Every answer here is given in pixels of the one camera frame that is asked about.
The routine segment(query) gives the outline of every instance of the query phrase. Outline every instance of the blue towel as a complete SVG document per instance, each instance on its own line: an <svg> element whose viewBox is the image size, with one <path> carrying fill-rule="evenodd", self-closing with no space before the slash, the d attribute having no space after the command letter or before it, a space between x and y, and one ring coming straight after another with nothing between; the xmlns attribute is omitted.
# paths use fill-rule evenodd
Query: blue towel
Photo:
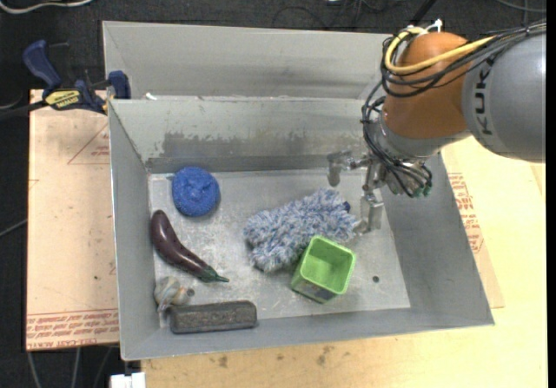
<svg viewBox="0 0 556 388"><path fill-rule="evenodd" d="M271 273L294 264L317 234L338 243L352 239L357 219L348 211L349 205L337 191L321 188L250 217L243 234L253 247L251 265Z"/></svg>

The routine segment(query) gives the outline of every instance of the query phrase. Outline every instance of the blue clamp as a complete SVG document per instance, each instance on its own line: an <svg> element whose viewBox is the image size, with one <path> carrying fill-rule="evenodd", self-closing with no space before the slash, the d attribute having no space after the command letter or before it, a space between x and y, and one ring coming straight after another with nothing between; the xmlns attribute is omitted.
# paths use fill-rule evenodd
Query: blue clamp
<svg viewBox="0 0 556 388"><path fill-rule="evenodd" d="M128 78L121 70L110 72L108 80L98 84L88 84L78 79L73 88L61 89L62 78L50 62L44 40L36 41L25 49L23 62L34 76L46 82L43 101L56 110L82 109L106 114L108 99L131 97ZM111 88L111 93L106 100L96 94L95 86Z"/></svg>

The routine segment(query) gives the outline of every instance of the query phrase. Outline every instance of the green plastic cup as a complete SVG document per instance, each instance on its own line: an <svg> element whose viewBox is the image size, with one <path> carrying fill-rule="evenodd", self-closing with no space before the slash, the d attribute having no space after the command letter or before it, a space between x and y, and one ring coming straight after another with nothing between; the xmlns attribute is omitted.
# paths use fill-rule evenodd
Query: green plastic cup
<svg viewBox="0 0 556 388"><path fill-rule="evenodd" d="M355 253L320 235L311 239L291 280L291 288L319 303L346 292Z"/></svg>

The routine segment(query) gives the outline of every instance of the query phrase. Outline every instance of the blue sponge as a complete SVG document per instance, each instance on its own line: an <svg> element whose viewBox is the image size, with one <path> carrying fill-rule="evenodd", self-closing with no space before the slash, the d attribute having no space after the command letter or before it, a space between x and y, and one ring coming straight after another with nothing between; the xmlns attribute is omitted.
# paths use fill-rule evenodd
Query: blue sponge
<svg viewBox="0 0 556 388"><path fill-rule="evenodd" d="M174 175L172 198L182 214L200 217L216 207L220 200L220 187L215 177L206 170L187 167Z"/></svg>

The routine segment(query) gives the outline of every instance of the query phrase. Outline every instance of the gray bin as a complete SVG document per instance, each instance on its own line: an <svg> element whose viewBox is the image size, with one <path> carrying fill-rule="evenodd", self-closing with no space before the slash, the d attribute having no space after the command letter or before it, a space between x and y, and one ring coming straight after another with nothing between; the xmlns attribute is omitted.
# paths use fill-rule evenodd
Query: gray bin
<svg viewBox="0 0 556 388"><path fill-rule="evenodd" d="M122 69L134 94L109 105L122 358L493 323L439 155L428 164L427 198L382 192L382 228L346 244L357 265L347 292L329 304L294 293L288 271L267 275L248 262L242 227L250 215L327 187L328 153L365 152L362 98L385 35L141 23L103 30L107 73ZM172 174L193 165L222 190L218 210L202 220L183 217L171 200ZM354 211L362 181L361 171L341 175L338 190ZM149 219L158 208L229 283L204 284L157 256ZM166 275L195 289L191 303L249 299L257 327L173 334L153 298Z"/></svg>

